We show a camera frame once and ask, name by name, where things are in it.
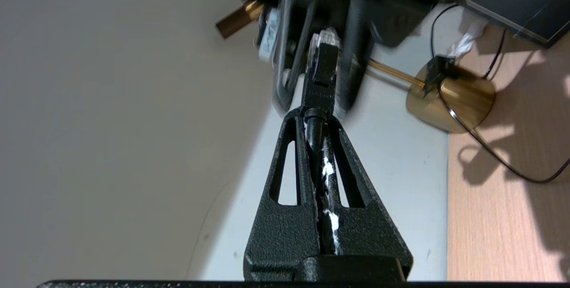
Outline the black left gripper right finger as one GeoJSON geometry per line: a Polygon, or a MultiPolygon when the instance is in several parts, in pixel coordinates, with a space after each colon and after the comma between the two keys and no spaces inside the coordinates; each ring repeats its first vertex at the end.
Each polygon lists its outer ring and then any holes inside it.
{"type": "Polygon", "coordinates": [[[326,220],[334,256],[352,261],[364,280],[406,281],[411,251],[338,119],[330,118],[328,133],[326,220]]]}

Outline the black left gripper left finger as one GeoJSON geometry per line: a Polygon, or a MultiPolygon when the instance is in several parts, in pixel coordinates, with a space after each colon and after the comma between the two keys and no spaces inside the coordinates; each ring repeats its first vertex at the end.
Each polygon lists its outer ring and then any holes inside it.
{"type": "Polygon", "coordinates": [[[301,110],[285,115],[244,252],[246,281],[293,282],[297,266],[320,254],[318,208],[301,110]],[[281,205],[287,148],[294,142],[297,204],[281,205]]]}

